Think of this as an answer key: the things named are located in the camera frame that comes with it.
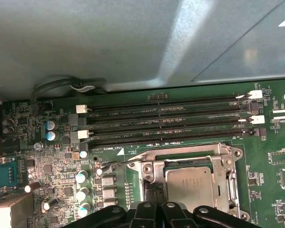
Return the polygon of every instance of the motherboard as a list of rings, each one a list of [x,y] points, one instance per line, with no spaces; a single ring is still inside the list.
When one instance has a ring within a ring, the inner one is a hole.
[[[285,79],[38,105],[38,115],[28,101],[1,105],[0,195],[33,192],[29,228],[127,209],[144,199],[145,183],[188,210],[209,205],[285,227]]]

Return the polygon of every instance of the electrolytic capacitor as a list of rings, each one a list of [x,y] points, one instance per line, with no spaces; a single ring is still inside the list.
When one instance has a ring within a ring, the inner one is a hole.
[[[78,201],[84,201],[85,198],[88,196],[89,194],[89,189],[88,188],[81,188],[77,193],[76,193],[76,199]]]
[[[30,192],[33,192],[33,191],[39,189],[39,188],[40,188],[40,182],[36,181],[36,182],[30,183],[27,186],[25,186],[24,191],[26,193],[30,193]]]
[[[42,144],[42,143],[36,142],[36,143],[34,144],[34,149],[35,149],[36,151],[41,151],[42,148],[43,148],[43,144]]]
[[[46,123],[46,129],[49,131],[56,130],[58,128],[58,123],[55,120],[49,120]]]
[[[46,138],[49,141],[55,141],[59,138],[59,133],[56,131],[50,131],[46,134]]]
[[[88,156],[87,151],[81,151],[81,152],[79,152],[79,157],[80,157],[80,158],[86,158],[87,156]]]
[[[88,203],[83,203],[80,205],[80,208],[78,209],[78,216],[83,218],[88,215],[88,213],[91,210],[91,206]]]
[[[87,171],[85,170],[81,170],[76,176],[75,176],[75,180],[77,183],[81,184],[83,182],[85,182],[85,180],[87,179],[88,174]]]
[[[13,134],[14,133],[14,128],[12,128],[12,127],[6,127],[6,128],[4,128],[3,129],[3,134]]]
[[[57,198],[51,198],[48,202],[44,203],[43,209],[44,210],[50,210],[51,207],[55,206],[58,204],[58,199]]]
[[[6,119],[2,121],[2,125],[6,127],[11,127],[14,125],[14,121],[12,119]]]

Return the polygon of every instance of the cpu socket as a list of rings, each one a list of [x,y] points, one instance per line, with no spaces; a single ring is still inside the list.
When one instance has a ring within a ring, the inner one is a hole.
[[[244,220],[240,210],[235,162],[243,157],[240,148],[222,143],[148,150],[131,157],[128,168],[137,171],[141,201],[150,185],[162,186],[166,201],[186,206],[210,206]]]

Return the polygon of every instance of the white slot latch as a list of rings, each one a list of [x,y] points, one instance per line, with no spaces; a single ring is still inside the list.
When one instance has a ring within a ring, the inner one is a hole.
[[[80,114],[80,113],[87,113],[87,105],[85,104],[80,104],[80,105],[76,105],[76,113]]]
[[[262,90],[252,90],[248,93],[249,99],[260,99],[263,98]]]
[[[77,132],[78,139],[87,139],[89,138],[89,131],[88,130],[81,130]]]
[[[265,117],[263,115],[253,115],[250,117],[252,124],[264,124]]]

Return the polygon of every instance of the cable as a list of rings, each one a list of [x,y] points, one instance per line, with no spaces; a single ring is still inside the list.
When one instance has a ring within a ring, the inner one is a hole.
[[[100,176],[103,172],[109,170],[112,165],[125,166],[125,165],[128,165],[128,164],[132,164],[132,163],[140,162],[140,161],[141,161],[140,158],[129,160],[129,161],[125,161],[125,162],[109,161],[109,162],[106,162],[104,164],[104,167],[102,167],[100,169],[97,169],[96,173],[97,173],[97,175]]]
[[[74,89],[74,90],[76,90],[76,91],[78,91],[78,92],[81,92],[81,93],[85,93],[85,92],[87,92],[87,91],[90,91],[90,90],[92,90],[92,89],[95,89],[95,86],[93,86],[93,85],[87,85],[87,86],[84,86],[84,87],[82,87],[82,88],[76,88],[76,87],[74,87],[73,85],[70,85],[70,86],[71,86],[72,89]]]
[[[53,82],[49,82],[46,83],[44,85],[41,85],[39,87],[37,87],[31,94],[30,97],[30,102],[32,105],[32,109],[33,109],[33,115],[36,116],[38,114],[38,110],[39,110],[39,106],[38,106],[38,102],[37,102],[37,98],[41,93],[44,93],[46,91],[52,90],[52,89],[56,89],[59,87],[63,87],[63,86],[69,86],[69,85],[81,85],[81,81],[75,77],[70,77],[70,78],[65,78],[65,79],[60,79],[60,80],[56,80]]]

